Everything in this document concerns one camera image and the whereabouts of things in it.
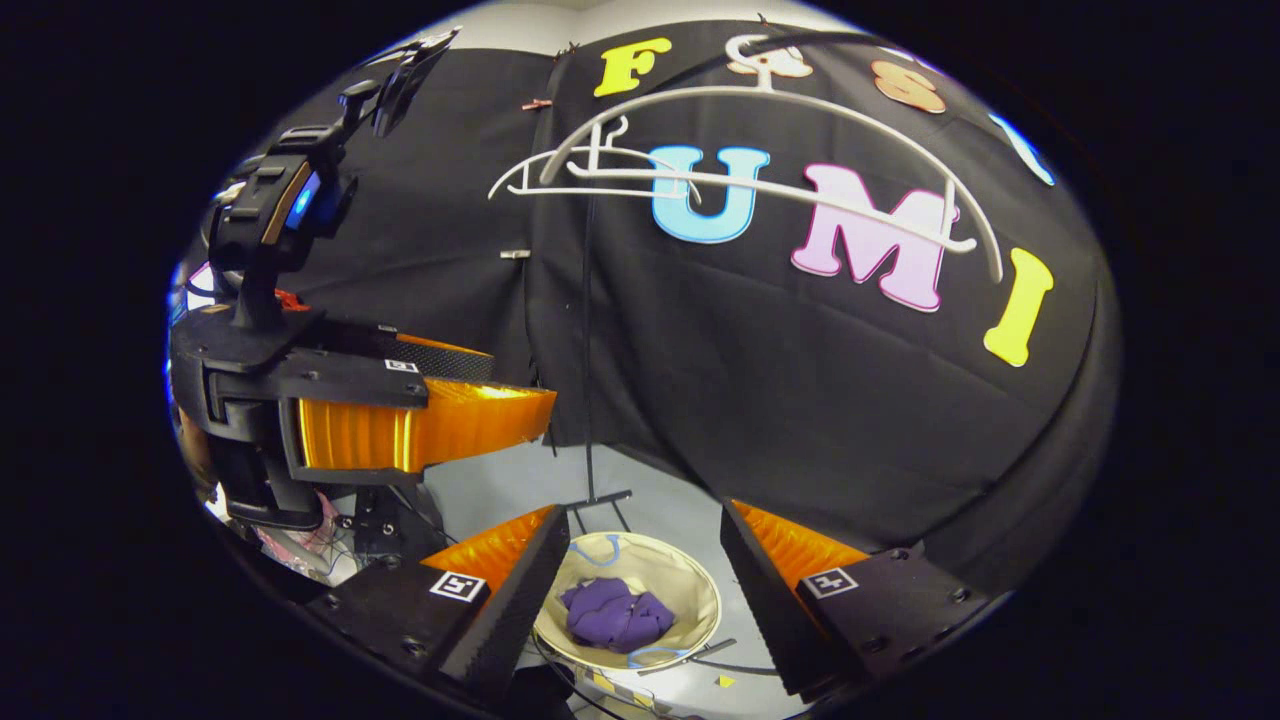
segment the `basket rim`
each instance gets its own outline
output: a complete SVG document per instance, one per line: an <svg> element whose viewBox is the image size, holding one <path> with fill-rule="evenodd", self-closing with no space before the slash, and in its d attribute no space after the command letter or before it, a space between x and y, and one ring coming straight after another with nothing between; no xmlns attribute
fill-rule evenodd
<svg viewBox="0 0 1280 720"><path fill-rule="evenodd" d="M640 533L612 532L612 530L598 532L598 533L586 533L584 536L579 536L576 538L570 539L570 543L580 542L580 541L586 539L586 538L596 538L596 537L599 537L599 538L607 538L609 536L614 536L618 539L636 539L637 544L657 543L658 546L660 546L662 550L671 550L672 552L675 552L676 555L678 555L681 559L684 559L686 562L689 562L689 565L692 566L694 570L698 571L698 574L701 575L707 580L707 583L712 588L712 594L716 598L716 616L714 616L714 620L712 621L712 626L707 632L707 635L703 637L703 638L700 638L695 643L695 647L690 648L685 655L689 655L691 652L696 652L696 650L698 650L699 646L703 646L703 644L710 642L710 639L713 637L716 637L716 633L719 630L721 620L722 620L723 612L724 612L724 598L721 596L719 585L716 584L716 578L713 578L712 574L707 571L707 568L704 568L703 564L699 562L695 557L692 557L691 555L689 555L684 550L681 550L681 548L671 544L669 542L666 542L666 541L663 541L660 538L655 538L655 537L652 537L652 536L640 534ZM575 664L581 665L584 667L590 667L593 670L599 670L600 673L631 673L631 674L634 674L634 673L637 673L640 670L658 670L660 667L669 667L671 665L675 665L675 664L680 662L685 657L685 655L677 655L676 657L672 657L671 660L664 660L662 662L654 662L653 665L645 665L644 667L612 667L612 666L608 666L608 665L599 665L599 664L584 660L582 657L579 657L577 655L567 652L564 648L559 647L549 637L547 637L547 634L543 633L539 629L539 626L538 626L539 624L544 623L544 620L543 620L544 618L548 618L548 620L545 620L545 621L550 621L549 620L549 615L547 614L547 610L545 610L545 601L544 601L544 605L541 607L539 607L539 610L538 610L538 618L534 619L534 634L538 637L538 639L540 639L541 642L545 642L552 650L554 650L564 660L567 660L570 662L575 662Z"/></svg>

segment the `white clothes hanger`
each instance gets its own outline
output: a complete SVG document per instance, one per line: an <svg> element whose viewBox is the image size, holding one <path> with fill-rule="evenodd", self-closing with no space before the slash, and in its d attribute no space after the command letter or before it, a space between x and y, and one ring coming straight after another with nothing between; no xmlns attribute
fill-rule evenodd
<svg viewBox="0 0 1280 720"><path fill-rule="evenodd" d="M570 152L593 152L593 154L594 152L613 152L616 155L627 155L627 156L631 156L631 158L641 158L644 160L649 160L650 163L657 163L657 164L663 165L666 168L669 168L671 170L676 169L675 165L672 165L671 163L667 163L666 160L663 160L660 158L655 158L655 156L649 155L646 152L639 152L636 150L627 150L626 147L613 147L613 138L617 137L617 136L620 136L620 135L622 135L622 133L625 133L625 132L627 132L627 119L626 119L626 117L620 118L620 120L621 120L620 127L616 131L611 132L608 136L605 136L603 146L599 143L599 135L600 135L600 132L599 132L599 128L596 128L595 133L591 136L593 141L595 143L593 147L586 147L586 146L571 147ZM529 187L529 165L536 163L538 160L541 160L543 158L549 158L549 156L552 156L554 154L556 154L554 150L548 150L547 152L539 152L538 155L534 155L531 158L526 158L525 160L521 160L518 165L516 165L515 168L507 170L500 178L498 178L498 182L493 183L493 187L489 188L489 200L493 200L493 193L498 192L498 186L502 184L502 182L506 181L507 178L509 178L511 176L516 174L516 172L518 170L518 172L521 172L520 187L516 187L513 184L508 184L507 186L507 190L509 190L515 195L552 195L552 193L557 193L557 195L630 195L630 196L634 196L634 197L668 197L668 199L682 199L682 197L686 197L687 195L692 195L695 204L698 204L698 205L703 204L703 196L701 196L701 193L698 192L698 187L694 183L689 183L689 192L687 193L686 192L678 192L678 188L680 188L680 181L678 179L671 181L671 184L672 184L672 188L673 188L672 192L652 192L652 191L644 191L644 190L616 190L616 188L609 188L609 187L543 187L543 188L530 188Z"/></svg>
<svg viewBox="0 0 1280 720"><path fill-rule="evenodd" d="M678 184L676 184L676 183L678 183L680 181L685 181L685 182L690 183L690 190L691 190L691 192L695 193L695 197L696 197L696 191L694 190L694 182L695 181L696 182L705 182L708 184L746 187L746 188L751 188L751 190L755 190L755 191L765 193L765 195L773 195L773 196L777 196L777 197L786 197L786 199L790 199L790 200L797 200L800 202L812 202L812 204L818 204L818 205L826 205L828 208L833 208L833 209L837 209L837 210L844 210L844 211L847 211L847 213L854 213L854 214L869 218L872 220L883 223L886 225L891 225L891 227L902 229L905 232L909 232L909 233L911 233L911 234L914 234L916 237L928 240L931 242L936 242L936 243L941 245L943 249L946 249L950 252L961 252L963 254L963 252L969 252L974 247L977 247L978 241L975 241L974 238L968 238L968 240L963 240L963 241L956 241L956 240L951 238L951 219L955 217L956 193L959 192L960 193L960 199L964 201L964 204L973 213L974 222L978 224L978 231L979 231L978 234L982 237L982 242L983 242L983 246L984 246L984 250L986 250L986 254L987 254L987 269L988 269L988 272L991 274L991 278L996 283L1001 282L1001 279L1004 279L1004 263L1001 261L1001 256L1000 256L1000 243L996 241L996 234L995 234L995 232L991 228L991 222L987 220L987 215L986 215L986 213L983 213L982 206L978 205L978 201L974 200L973 193L969 192L969 188L965 187L965 184L960 181L960 178L956 177L956 174L950 168L947 168L941 160L938 160L932 152L929 152L928 150L925 150L918 142L915 142L914 140L906 137L901 132L891 128L890 126L887 126L887 124L884 124L884 123L882 123L882 122L879 122L879 120L877 120L877 119L874 119L872 117L864 115L861 113L858 113L858 111L851 110L849 108L845 108L842 105L837 105L835 102L829 102L827 100L820 100L820 99L817 99L817 97L810 97L808 95L799 95L799 94L795 94L795 92L786 92L786 91L773 90L773 78L772 78L772 73L771 73L768 65L765 63L760 63L760 61L755 60L754 58L744 56L742 51L741 51L742 45L746 45L749 42L755 42L755 41L765 41L765 40L771 40L771 37L765 36L765 35L740 35L740 36L731 37L724 44L724 53L732 60L736 60L736 61L739 61L739 63L741 63L744 65L748 65L748 67L755 69L755 73L756 73L756 86L755 87L745 87L745 86L689 87L689 88L680 88L680 90L668 90L666 92L657 92L654 95L646 95L646 96L636 97L636 99L632 99L632 100L627 100L625 102L614 105L613 108L611 108L611 109L608 109L608 110L605 110L603 113L599 113L598 115L595 115L590 120L582 123L582 126L579 127L572 133L570 133L568 137L566 137L564 141L561 142L561 145L556 150L550 150L548 152L540 152L538 155L534 155L532 158L529 158L529 159L524 160L520 165L516 165L515 168L512 168L511 170L508 170L507 174L504 174L502 178L499 178L498 183L494 184L494 190L497 190L497 184L500 184L503 179L506 179L507 177L511 177L511 174L513 174L516 170L522 169L524 173L525 173L525 176L524 176L525 177L525 183L520 188L516 188L513 186L508 186L508 190L511 190L511 192L515 192L517 195L540 193L541 192L541 193L584 193L584 195L585 193L635 195L635 196L644 196L644 197L672 197L672 196L680 197L681 196L680 193L654 193L654 192L645 192L645 191L608 190L608 188L579 188L579 187L529 188L529 186L527 186L529 164L531 164L531 163L534 163L536 160L540 160L543 158L548 158L547 163L543 165L541 172L538 176L538 182L540 184L543 184L543 186L550 184L552 181L556 178L556 174L559 172L559 169L562 167L567 167L568 170L573 176L580 177L580 178L641 179L641 181L650 181L650 182L655 181L655 179L671 179L672 183L673 183L673 186L675 186L675 188L678 188ZM613 147L613 138L626 131L626 127L627 127L626 126L626 117L625 117L626 113L630 113L632 110L639 110L641 108L648 108L648 106L652 106L652 105L657 105L659 102L667 102L667 101L671 101L671 100L684 100L684 99L690 99L690 97L716 97L716 96L719 96L719 97L735 96L735 97L756 97L756 99L762 99L762 100L781 100L783 102L791 102L791 104L795 104L795 105L804 105L806 108L814 108L814 109L818 109L818 110L833 113L833 114L840 115L841 118L845 118L845 119L854 120L854 122L856 122L859 124L863 124L863 126L869 127L869 128L872 128L874 131L878 131L879 133L886 135L886 136L896 140L897 142L900 142L900 143L910 147L911 150L915 151L916 155L919 155L920 158L924 158L943 177L943 193L942 193L942 196L943 196L943 211L942 211L942 222L941 222L937 232L922 232L919 228L916 228L914 225L910 225L908 223L904 223L902 220L900 220L897 218L893 218L888 213L883 213L883 211L879 211L879 210L876 210L876 209L870 209L870 208L860 208L860 206L845 202L844 200L841 200L838 197L832 197L832 196L826 195L826 193L814 192L814 191L809 191L809 190L801 190L801 188L797 188L797 187L791 187L791 186L787 186L787 184L776 183L776 182L768 182L768 181L739 179L739 178L733 178L733 177L728 177L728 176L723 176L723 174L716 174L716 173L680 172L680 170L676 170L675 168L672 168L669 164L663 163L662 160L659 160L657 158L645 155L643 152L636 152L634 150L623 150L623 149L620 149L620 147ZM609 133L609 136L605 140L604 145L602 145L600 143L602 127L605 123L608 123L609 120L614 119L614 118L621 118L623 124L622 124L622 127L620 129ZM580 142L582 142L584 140L586 140L588 136L590 136L590 143L586 145L586 146L579 145ZM588 152L588 164L586 164L586 168L582 168L582 167L577 165L576 163L571 161L568 159L568 156L570 156L571 152ZM600 156L602 152L614 152L614 154L641 156L641 158L646 158L646 159L652 160L655 165L666 165L668 169L666 169L666 170L660 170L660 169L653 169L653 170L643 170L643 169L602 169L599 167L599 156ZM493 191L490 191L489 196L490 197L493 196Z"/></svg>

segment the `metal rod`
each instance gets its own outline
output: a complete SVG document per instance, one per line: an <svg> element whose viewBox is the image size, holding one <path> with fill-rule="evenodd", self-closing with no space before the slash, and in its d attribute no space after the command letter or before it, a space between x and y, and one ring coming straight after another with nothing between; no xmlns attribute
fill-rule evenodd
<svg viewBox="0 0 1280 720"><path fill-rule="evenodd" d="M707 660L690 660L694 665L705 665L708 667L716 667L717 670L728 670L730 673L746 673L749 675L778 675L777 670L769 667L744 667L741 665L724 665L723 662L709 662Z"/></svg>
<svg viewBox="0 0 1280 720"><path fill-rule="evenodd" d="M591 507L594 505L604 505L605 502L617 502L620 500L626 500L628 497L631 497L631 491L625 489L622 492L602 495L595 500L580 500L577 502L570 502L568 505L564 506L564 509L572 512L577 512L579 510L582 510L585 507Z"/></svg>
<svg viewBox="0 0 1280 720"><path fill-rule="evenodd" d="M600 126L591 131L591 167L596 167ZM595 502L595 465L591 462L591 225L595 224L595 199L586 206L586 228L582 231L582 413L586 427L582 448L586 451L586 498Z"/></svg>
<svg viewBox="0 0 1280 720"><path fill-rule="evenodd" d="M609 505L612 505L613 511L618 514L618 521L622 523L622 529L630 533L631 525L627 525L627 519L622 516L622 510L618 510L618 503L611 502Z"/></svg>
<svg viewBox="0 0 1280 720"><path fill-rule="evenodd" d="M669 670L669 669L675 667L676 665L684 665L684 664L690 662L692 660L698 660L699 657L707 657L708 655L710 655L713 652L719 652L719 651L724 650L726 647L730 647L730 646L733 646L733 644L737 644L737 641L733 639L733 638L728 638L727 641L721 641L721 642L718 642L718 643L716 643L716 644L713 644L710 647L704 647L703 650L699 650L698 652L686 655L685 657L682 657L680 660L680 662L676 662L675 665L668 665L666 667L655 667L653 670L640 670L639 673L636 673L636 675L652 675L654 673L662 673L663 670Z"/></svg>

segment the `laundry basket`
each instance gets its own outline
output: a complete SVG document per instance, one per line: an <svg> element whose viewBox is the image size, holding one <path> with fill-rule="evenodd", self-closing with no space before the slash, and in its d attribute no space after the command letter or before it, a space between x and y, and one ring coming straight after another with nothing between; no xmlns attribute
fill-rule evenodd
<svg viewBox="0 0 1280 720"><path fill-rule="evenodd" d="M618 578L636 594L653 593L675 615L675 624L658 642L630 655L577 644L561 596L596 578ZM710 641L719 621L719 591L696 560L646 536L590 533L568 546L534 630L570 661L596 670L634 671L678 662Z"/></svg>

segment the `blue letter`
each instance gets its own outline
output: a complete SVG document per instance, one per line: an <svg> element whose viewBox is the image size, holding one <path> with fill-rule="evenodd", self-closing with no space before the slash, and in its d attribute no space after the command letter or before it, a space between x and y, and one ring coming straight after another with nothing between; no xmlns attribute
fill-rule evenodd
<svg viewBox="0 0 1280 720"><path fill-rule="evenodd" d="M1044 184L1052 186L1053 176L1051 176L1050 172L1044 169L1044 165L1041 164L1039 158L1036 156L1037 152L1036 149L1032 147L1032 143L1027 142L1027 138L1023 137L1020 132L1014 129L1014 126L1006 123L1004 118L992 115L991 113L987 113L987 117L991 118L993 123L1000 126L1000 129L1005 131L1005 135L1009 136L1009 142L1014 143L1014 150L1018 151L1018 156L1023 159L1023 163L1033 173L1036 173L1036 177L1044 181Z"/></svg>
<svg viewBox="0 0 1280 720"><path fill-rule="evenodd" d="M694 164L703 159L703 151L689 145L664 145L654 147L652 155L671 163L677 172L691 172ZM728 167L728 176L737 179L755 179L760 168L769 164L769 154L754 147L724 147L716 158ZM654 163L654 168L667 168ZM677 193L689 191L685 181L654 179L653 191L669 193L672 182ZM724 193L724 209L718 215L701 215L689 206L689 199L654 197L653 219L672 237L686 242L728 242L742 234L751 224L755 211L755 190L728 186Z"/></svg>

